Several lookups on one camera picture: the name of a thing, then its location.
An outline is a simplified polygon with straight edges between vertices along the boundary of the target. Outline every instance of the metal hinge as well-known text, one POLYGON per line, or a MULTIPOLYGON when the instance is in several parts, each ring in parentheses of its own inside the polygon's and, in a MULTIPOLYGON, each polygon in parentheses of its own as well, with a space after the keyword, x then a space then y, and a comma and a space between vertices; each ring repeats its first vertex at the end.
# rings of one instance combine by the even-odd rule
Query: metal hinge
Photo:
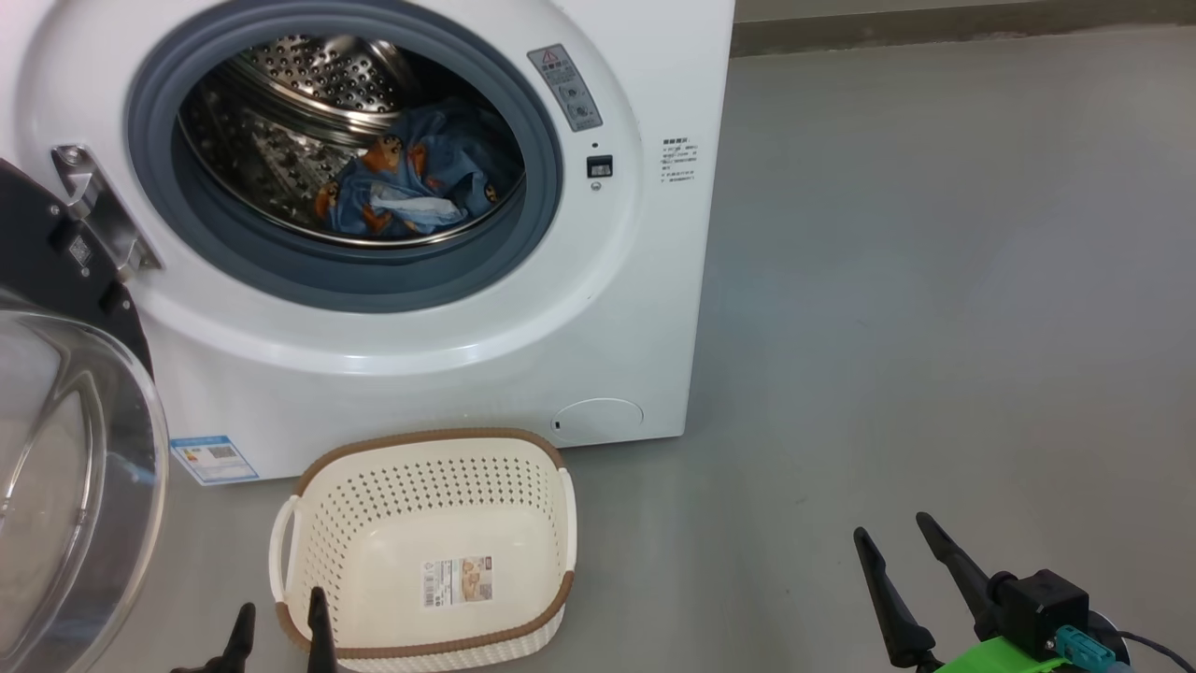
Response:
POLYGON ((123 282, 144 268, 161 268, 87 148, 83 145, 60 145, 50 151, 50 155, 67 188, 67 214, 96 234, 116 264, 117 279, 123 282))

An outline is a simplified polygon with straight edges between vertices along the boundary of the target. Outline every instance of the blue and white sticker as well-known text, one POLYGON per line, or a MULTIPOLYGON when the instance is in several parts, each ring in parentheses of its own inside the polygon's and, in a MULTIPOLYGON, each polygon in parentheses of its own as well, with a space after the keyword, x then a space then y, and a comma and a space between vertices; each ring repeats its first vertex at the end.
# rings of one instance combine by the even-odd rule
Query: blue and white sticker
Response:
POLYGON ((171 440, 170 453, 203 485, 261 479, 224 435, 171 440))

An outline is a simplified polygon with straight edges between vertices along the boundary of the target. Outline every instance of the front-load washer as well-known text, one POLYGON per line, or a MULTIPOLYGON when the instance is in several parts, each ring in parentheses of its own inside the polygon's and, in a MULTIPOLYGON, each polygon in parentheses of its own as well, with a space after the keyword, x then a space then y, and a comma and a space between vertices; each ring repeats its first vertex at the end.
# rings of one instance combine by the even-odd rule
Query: front-load washer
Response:
POLYGON ((36 204, 51 224, 26 244, 93 285, 55 293, 26 269, 26 299, 66 310, 73 293, 140 324, 126 343, 203 483, 413 430, 679 435, 732 10, 11 2, 0 158, 61 201, 36 204), (364 160, 361 139, 447 98, 501 120, 513 148, 492 208, 432 232, 322 228, 322 181, 364 160), (100 256, 116 270, 91 273, 100 256))

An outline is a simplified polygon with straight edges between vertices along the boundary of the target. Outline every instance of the washing machine door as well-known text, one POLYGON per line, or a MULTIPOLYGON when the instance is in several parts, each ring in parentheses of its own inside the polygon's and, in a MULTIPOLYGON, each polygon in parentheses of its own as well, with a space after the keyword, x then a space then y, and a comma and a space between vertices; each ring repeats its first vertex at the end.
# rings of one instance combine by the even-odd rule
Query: washing machine door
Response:
POLYGON ((0 673, 90 667, 161 521, 164 415, 94 186, 65 203, 0 160, 0 673))

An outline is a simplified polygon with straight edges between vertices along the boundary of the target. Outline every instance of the white plastic basket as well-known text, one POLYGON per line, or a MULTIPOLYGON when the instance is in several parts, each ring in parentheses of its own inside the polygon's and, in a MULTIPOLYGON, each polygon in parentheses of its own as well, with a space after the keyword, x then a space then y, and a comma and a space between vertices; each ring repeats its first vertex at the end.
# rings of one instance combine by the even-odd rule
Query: white plastic basket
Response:
POLYGON ((299 479, 270 536, 270 591, 282 630, 306 650, 311 589, 323 587, 337 659, 353 671, 498 663, 556 634, 576 531, 573 482, 536 435, 385 438, 337 449, 299 479))

